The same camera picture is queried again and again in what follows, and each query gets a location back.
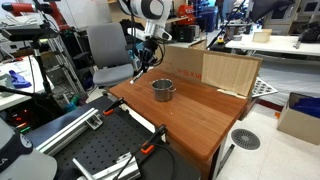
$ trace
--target office chair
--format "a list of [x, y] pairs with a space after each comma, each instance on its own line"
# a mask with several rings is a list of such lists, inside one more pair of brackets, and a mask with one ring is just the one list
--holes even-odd
[[112, 87], [133, 76], [133, 66], [125, 50], [126, 39], [120, 23], [89, 26], [87, 34], [90, 52], [84, 52], [73, 59], [80, 60], [92, 54], [98, 70], [93, 82], [99, 87]]

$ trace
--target cardboard box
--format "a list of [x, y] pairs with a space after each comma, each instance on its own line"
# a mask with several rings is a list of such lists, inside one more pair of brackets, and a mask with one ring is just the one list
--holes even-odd
[[308, 96], [291, 93], [283, 108], [278, 130], [309, 143], [320, 145], [320, 119], [291, 109], [300, 98]]
[[166, 46], [164, 60], [158, 68], [249, 98], [261, 61], [249, 56]]
[[267, 43], [270, 40], [272, 29], [261, 29], [253, 33], [252, 42]]

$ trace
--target cardboard sheet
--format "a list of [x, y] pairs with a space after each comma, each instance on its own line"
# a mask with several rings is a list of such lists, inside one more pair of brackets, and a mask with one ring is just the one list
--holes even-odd
[[254, 86], [261, 62], [256, 59], [205, 54], [202, 82], [249, 96]]
[[167, 46], [157, 68], [248, 97], [260, 66], [260, 58]]

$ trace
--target stainless steel pot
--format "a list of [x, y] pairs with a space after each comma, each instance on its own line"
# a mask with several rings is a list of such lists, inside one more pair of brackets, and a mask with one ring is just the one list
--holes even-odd
[[153, 88], [154, 98], [157, 101], [165, 102], [172, 99], [172, 94], [176, 91], [173, 87], [173, 83], [169, 79], [159, 79], [151, 83]]

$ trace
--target floor drain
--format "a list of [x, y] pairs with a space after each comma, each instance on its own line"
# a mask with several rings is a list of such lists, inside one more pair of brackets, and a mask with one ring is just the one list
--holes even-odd
[[259, 138], [248, 130], [236, 129], [232, 131], [231, 137], [238, 146], [244, 149], [255, 150], [260, 147]]

